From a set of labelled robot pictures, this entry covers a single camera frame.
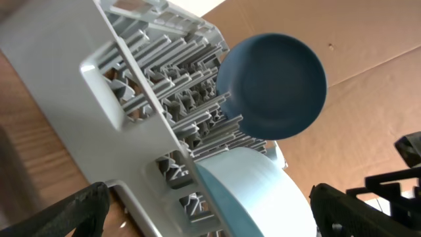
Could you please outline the light blue rice bowl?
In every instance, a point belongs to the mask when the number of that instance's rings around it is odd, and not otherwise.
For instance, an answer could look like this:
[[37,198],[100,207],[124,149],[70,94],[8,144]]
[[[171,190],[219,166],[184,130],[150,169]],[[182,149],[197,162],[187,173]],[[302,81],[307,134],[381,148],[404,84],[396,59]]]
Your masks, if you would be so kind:
[[262,153],[237,147],[196,165],[230,236],[316,236],[316,222],[306,197]]

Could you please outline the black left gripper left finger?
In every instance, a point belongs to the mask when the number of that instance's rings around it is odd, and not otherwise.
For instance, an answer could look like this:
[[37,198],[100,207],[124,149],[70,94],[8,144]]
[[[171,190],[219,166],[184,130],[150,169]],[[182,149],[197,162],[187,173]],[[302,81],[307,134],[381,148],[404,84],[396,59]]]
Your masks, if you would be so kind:
[[34,216],[1,231],[1,237],[101,237],[111,205],[108,186],[96,182],[56,202]]

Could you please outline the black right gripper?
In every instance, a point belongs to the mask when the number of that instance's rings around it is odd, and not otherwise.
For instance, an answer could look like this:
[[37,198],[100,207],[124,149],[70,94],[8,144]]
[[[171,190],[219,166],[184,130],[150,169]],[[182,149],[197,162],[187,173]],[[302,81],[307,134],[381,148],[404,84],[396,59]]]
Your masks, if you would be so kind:
[[420,133],[407,134],[394,146],[408,169],[366,177],[364,187],[349,189],[346,194],[354,198],[359,194],[376,194],[388,200],[394,221],[412,230],[420,230],[420,185],[413,188],[414,196],[407,198],[401,195],[399,183],[411,178],[420,182]]

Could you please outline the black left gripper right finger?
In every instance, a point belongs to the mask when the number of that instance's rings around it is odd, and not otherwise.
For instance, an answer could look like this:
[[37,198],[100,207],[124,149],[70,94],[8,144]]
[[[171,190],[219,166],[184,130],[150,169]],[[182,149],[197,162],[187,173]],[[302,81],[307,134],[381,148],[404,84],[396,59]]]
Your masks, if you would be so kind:
[[391,217],[328,184],[314,186],[310,207],[322,237],[419,237]]

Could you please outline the dark blue plate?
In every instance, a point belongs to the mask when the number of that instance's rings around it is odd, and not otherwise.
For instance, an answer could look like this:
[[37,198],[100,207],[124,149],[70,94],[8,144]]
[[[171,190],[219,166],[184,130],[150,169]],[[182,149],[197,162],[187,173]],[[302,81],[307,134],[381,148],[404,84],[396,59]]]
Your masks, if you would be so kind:
[[238,43],[226,55],[216,79],[222,104],[239,129],[263,140],[290,138],[320,115],[327,97],[326,73],[314,51],[300,40],[275,33]]

